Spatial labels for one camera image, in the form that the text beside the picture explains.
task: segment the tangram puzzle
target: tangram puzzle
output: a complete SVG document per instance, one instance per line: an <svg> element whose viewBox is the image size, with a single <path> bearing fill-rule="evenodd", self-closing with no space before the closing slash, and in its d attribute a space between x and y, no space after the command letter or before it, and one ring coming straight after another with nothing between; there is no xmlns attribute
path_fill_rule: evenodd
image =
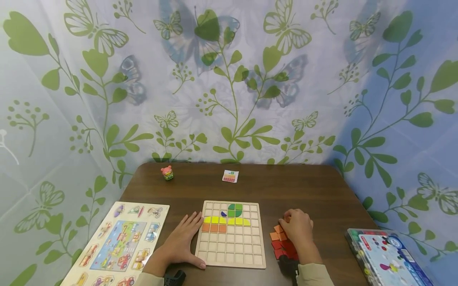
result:
<svg viewBox="0 0 458 286"><path fill-rule="evenodd" d="M207 265L266 268L259 205L206 200L196 256Z"/></svg>
<svg viewBox="0 0 458 286"><path fill-rule="evenodd" d="M281 226L274 227L275 232L270 233L272 246L277 259L286 255L290 259L299 260L294 244L288 239Z"/></svg>

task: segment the sleeve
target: sleeve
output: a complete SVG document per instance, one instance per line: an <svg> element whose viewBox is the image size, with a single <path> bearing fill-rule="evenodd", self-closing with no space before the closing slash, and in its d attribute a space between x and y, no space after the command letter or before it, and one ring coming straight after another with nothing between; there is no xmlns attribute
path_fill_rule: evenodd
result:
<svg viewBox="0 0 458 286"><path fill-rule="evenodd" d="M164 278L142 272L138 276L135 286L164 286Z"/></svg>
<svg viewBox="0 0 458 286"><path fill-rule="evenodd" d="M310 263L299 265L299 275L296 276L298 286L334 286L327 273L326 266Z"/></svg>

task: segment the child's hand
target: child's hand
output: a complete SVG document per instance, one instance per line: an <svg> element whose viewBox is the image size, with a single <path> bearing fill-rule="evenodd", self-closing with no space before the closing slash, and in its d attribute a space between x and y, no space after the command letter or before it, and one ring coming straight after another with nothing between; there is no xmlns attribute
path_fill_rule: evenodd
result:
<svg viewBox="0 0 458 286"><path fill-rule="evenodd" d="M309 215L295 209L285 212L284 218L286 221L279 219L278 222L296 247L300 264L322 264L320 253L313 243L313 221Z"/></svg>
<svg viewBox="0 0 458 286"><path fill-rule="evenodd" d="M203 223L202 212L186 215L172 231L164 244L154 251L143 269L144 272L163 277L172 263L187 262L205 269L205 262L191 254L191 240Z"/></svg>
<svg viewBox="0 0 458 286"><path fill-rule="evenodd" d="M308 214L300 209L291 209L285 212L284 217L288 222L283 219L278 221L296 247L304 243L313 242L313 221Z"/></svg>

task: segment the brown table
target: brown table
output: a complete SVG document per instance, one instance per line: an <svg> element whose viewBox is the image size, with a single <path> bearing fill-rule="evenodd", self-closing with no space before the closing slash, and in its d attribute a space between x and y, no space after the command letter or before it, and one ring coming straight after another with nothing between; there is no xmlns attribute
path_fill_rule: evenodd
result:
<svg viewBox="0 0 458 286"><path fill-rule="evenodd" d="M121 197L122 201L170 205L156 248L185 214L201 211L204 200L257 202L261 212L265 270L209 266L202 271L185 264L169 267L170 274L179 269L186 273L184 286L292 285L280 272L269 236L278 218L290 208L300 208L313 219L314 240L335 286L367 285L344 232L351 227L377 226L331 166L174 163L174 179L165 181L160 172L165 165L141 165ZM222 181L225 169L240 171L237 183ZM192 253L196 241L197 236L191 243Z"/></svg>

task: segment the curtain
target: curtain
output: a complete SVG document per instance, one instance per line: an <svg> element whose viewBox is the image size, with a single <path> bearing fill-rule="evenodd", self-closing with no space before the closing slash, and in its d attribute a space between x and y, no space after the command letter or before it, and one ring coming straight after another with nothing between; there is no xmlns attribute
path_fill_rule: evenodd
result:
<svg viewBox="0 0 458 286"><path fill-rule="evenodd" d="M59 285L144 162L332 164L450 274L434 263L458 250L453 1L3 7L5 285Z"/></svg>

